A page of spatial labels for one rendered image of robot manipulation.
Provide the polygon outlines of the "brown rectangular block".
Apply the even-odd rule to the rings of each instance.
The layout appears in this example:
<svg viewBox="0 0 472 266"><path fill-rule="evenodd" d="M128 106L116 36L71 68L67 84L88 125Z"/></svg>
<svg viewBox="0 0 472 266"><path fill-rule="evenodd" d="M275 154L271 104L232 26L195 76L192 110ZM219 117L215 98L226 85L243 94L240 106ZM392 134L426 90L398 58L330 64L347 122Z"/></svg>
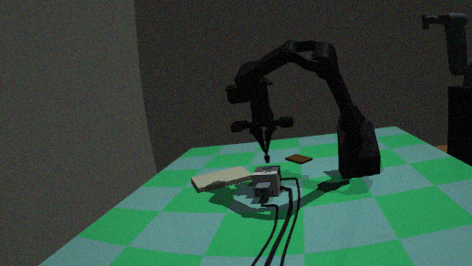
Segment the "brown rectangular block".
<svg viewBox="0 0 472 266"><path fill-rule="evenodd" d="M294 163L303 164L307 161L313 160L311 157L305 157L303 155L295 154L285 158L286 160L292 161Z"/></svg>

